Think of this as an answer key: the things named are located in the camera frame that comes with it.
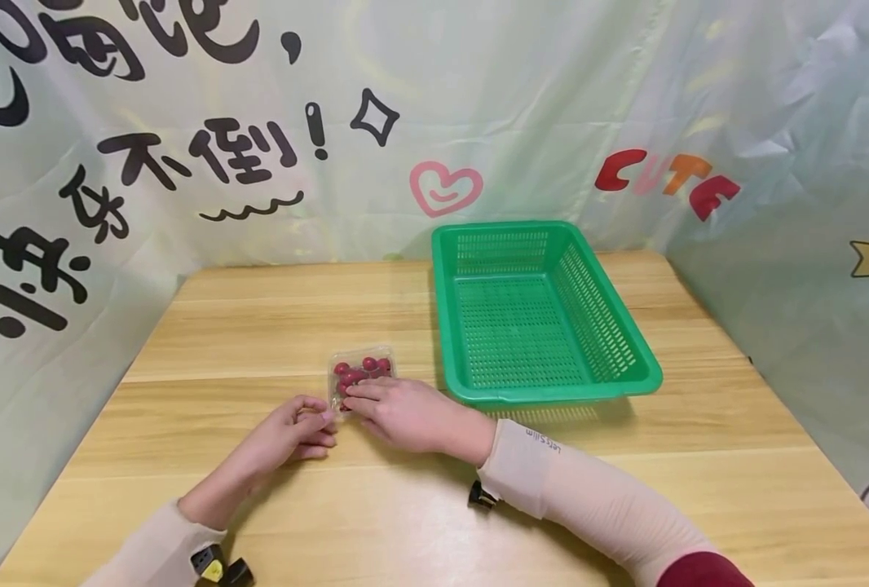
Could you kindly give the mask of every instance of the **cherry tomato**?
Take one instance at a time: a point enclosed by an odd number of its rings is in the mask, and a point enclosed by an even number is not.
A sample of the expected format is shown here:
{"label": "cherry tomato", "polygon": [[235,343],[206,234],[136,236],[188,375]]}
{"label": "cherry tomato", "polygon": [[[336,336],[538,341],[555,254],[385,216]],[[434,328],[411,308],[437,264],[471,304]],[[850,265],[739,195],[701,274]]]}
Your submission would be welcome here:
{"label": "cherry tomato", "polygon": [[346,387],[349,387],[350,385],[358,382],[361,378],[366,378],[360,377],[360,375],[362,375],[362,371],[355,371],[354,369],[350,369],[349,371],[340,376],[340,383],[346,385]]}

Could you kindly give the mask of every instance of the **arm sleeve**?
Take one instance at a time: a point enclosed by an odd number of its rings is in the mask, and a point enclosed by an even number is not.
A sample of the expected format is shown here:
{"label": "arm sleeve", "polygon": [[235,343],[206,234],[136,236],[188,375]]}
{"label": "arm sleeve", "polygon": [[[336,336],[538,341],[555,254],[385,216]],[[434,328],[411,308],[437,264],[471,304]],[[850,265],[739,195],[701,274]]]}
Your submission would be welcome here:
{"label": "arm sleeve", "polygon": [[190,556],[225,536],[226,532],[190,523],[172,501],[131,534],[118,554],[82,587],[193,587],[198,577]]}
{"label": "arm sleeve", "polygon": [[627,569],[641,587],[656,587],[682,557],[717,554],[689,519],[644,483],[511,420],[498,422],[479,476],[490,494],[562,524]]}

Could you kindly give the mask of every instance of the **orange letter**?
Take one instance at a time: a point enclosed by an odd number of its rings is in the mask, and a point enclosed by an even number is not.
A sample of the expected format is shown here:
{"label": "orange letter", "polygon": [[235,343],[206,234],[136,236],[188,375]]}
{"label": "orange letter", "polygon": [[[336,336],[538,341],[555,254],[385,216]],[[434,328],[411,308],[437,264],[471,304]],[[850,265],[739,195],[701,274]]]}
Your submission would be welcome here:
{"label": "orange letter", "polygon": [[703,223],[708,218],[712,211],[722,205],[722,201],[718,198],[724,196],[731,199],[741,192],[741,187],[737,183],[726,178],[725,175],[715,175],[714,178],[706,179],[695,190],[689,194],[689,205],[695,210],[695,216],[699,216],[699,220]]}
{"label": "orange letter", "polygon": [[598,178],[594,180],[594,187],[602,192],[619,192],[627,187],[630,181],[616,177],[621,169],[646,159],[646,151],[642,148],[628,148],[607,156],[605,165],[601,166]]}
{"label": "orange letter", "polygon": [[676,155],[676,159],[672,160],[669,170],[675,171],[676,174],[669,180],[663,193],[667,196],[676,196],[676,192],[679,192],[682,184],[686,183],[692,175],[698,175],[699,178],[705,179],[706,175],[712,173],[712,163],[696,155],[680,153]]}

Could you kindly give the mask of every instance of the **wooden table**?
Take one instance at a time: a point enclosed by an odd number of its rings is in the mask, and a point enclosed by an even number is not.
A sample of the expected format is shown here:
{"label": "wooden table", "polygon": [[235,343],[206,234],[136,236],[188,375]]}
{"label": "wooden table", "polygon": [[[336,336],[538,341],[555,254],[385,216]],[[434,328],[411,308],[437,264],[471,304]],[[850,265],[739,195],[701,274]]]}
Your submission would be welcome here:
{"label": "wooden table", "polygon": [[[663,387],[518,419],[661,490],[757,585],[868,587],[865,506],[748,359],[658,254],[602,263]],[[7,557],[0,587],[77,585],[276,404],[325,394],[332,353],[375,344],[395,348],[401,375],[440,379],[429,264],[197,274]],[[258,585],[629,584],[560,527],[508,506],[468,508],[471,468],[392,452],[360,426],[338,440],[328,460],[280,472],[237,524],[233,552]]]}

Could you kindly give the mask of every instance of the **plastic container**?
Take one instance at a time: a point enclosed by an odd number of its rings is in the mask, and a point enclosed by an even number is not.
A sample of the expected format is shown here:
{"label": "plastic container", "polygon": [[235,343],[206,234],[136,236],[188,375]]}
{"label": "plastic container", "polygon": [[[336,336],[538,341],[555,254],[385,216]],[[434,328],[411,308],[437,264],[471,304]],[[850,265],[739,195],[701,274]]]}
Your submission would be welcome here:
{"label": "plastic container", "polygon": [[[363,360],[373,359],[377,362],[376,369],[367,369],[363,365]],[[385,360],[385,363],[379,364],[380,360]],[[346,379],[346,374],[343,372],[337,373],[338,365],[346,364],[350,371],[361,373],[359,378],[373,377],[398,377],[395,371],[395,355],[390,346],[373,346],[372,348],[360,348],[356,351],[338,352],[330,357],[327,370],[327,397],[330,409],[339,417],[346,418],[349,416],[349,410],[343,408],[343,398],[346,397],[342,393],[341,385],[346,387],[349,382]]]}
{"label": "plastic container", "polygon": [[447,225],[432,236],[448,389],[478,408],[656,391],[663,371],[570,223]]}

